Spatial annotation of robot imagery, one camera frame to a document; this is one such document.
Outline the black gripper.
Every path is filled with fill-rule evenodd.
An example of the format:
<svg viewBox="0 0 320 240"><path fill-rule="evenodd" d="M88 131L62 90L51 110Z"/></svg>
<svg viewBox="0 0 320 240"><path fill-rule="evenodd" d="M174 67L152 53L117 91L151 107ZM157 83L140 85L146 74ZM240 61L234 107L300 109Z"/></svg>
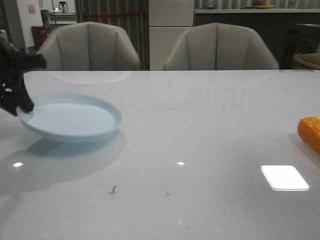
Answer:
<svg viewBox="0 0 320 240"><path fill-rule="evenodd" d="M10 42L0 42L0 107L17 116L17 107L32 112L32 102L24 82L24 73L45 69L47 61L42 54L21 54Z"/></svg>

